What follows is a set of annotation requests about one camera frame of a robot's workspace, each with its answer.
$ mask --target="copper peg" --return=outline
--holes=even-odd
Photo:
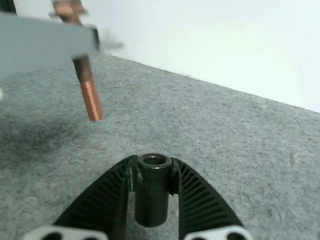
[[[51,16],[59,16],[64,23],[80,25],[80,15],[88,14],[81,0],[56,0],[52,3],[54,13]],[[72,59],[76,75],[79,79],[85,107],[90,120],[103,119],[103,111],[92,73],[88,55]]]

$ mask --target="carpet floor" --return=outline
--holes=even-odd
[[[73,65],[1,80],[0,239],[50,224],[132,154],[198,171],[257,240],[320,239],[320,114],[101,55],[92,69],[104,120],[90,122]],[[178,238],[178,202],[128,240]]]

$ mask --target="black ribbed plastic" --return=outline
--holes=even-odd
[[[179,159],[179,239],[186,234],[242,223],[217,193],[195,170]]]
[[[106,233],[110,240],[123,240],[129,194],[128,166],[137,156],[114,165],[90,185],[56,220],[54,225]]]
[[[183,161],[171,158],[171,163],[164,168],[161,164],[144,166],[138,159],[133,155],[114,165],[89,186],[54,225],[102,231],[109,240],[124,240],[128,194],[141,191],[138,193],[141,197],[136,198],[135,217],[148,227],[161,224],[167,217],[166,212],[159,212],[159,207],[154,208],[155,198],[163,199],[157,206],[166,211],[168,192],[179,195],[179,240],[192,232],[243,226],[217,191]]]

